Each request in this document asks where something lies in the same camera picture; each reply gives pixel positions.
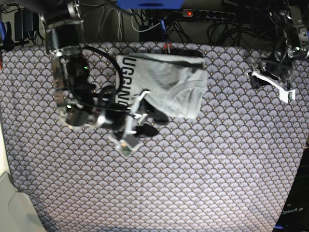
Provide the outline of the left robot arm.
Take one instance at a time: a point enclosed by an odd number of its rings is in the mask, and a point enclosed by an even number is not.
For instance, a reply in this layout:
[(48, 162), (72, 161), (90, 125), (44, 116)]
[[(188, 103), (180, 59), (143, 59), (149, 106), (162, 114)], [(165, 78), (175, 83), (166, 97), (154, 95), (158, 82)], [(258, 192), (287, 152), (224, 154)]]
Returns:
[(254, 37), (265, 40), (271, 53), (251, 64), (248, 73), (253, 88), (269, 82), (259, 73), (277, 81), (285, 90), (292, 89), (294, 62), (309, 57), (309, 2), (307, 0), (255, 0), (250, 9)]

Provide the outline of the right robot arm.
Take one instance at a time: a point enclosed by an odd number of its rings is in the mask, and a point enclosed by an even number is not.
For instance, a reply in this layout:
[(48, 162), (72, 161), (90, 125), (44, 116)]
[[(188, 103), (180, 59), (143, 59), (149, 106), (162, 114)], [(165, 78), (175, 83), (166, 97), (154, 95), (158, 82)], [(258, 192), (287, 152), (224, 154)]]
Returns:
[[(53, 57), (54, 98), (64, 124), (73, 128), (104, 128), (117, 138), (129, 134), (142, 138), (158, 133), (152, 126), (143, 125), (146, 118), (152, 118), (159, 125), (168, 123), (164, 113), (146, 102), (148, 90), (143, 90), (132, 106), (116, 102), (116, 95), (124, 89), (123, 73), (108, 53), (84, 44), (83, 17), (77, 0), (59, 0), (40, 17), (46, 35), (46, 51)], [(88, 80), (90, 70), (83, 56), (85, 50), (103, 56), (115, 67), (117, 85), (95, 91), (96, 85)]]

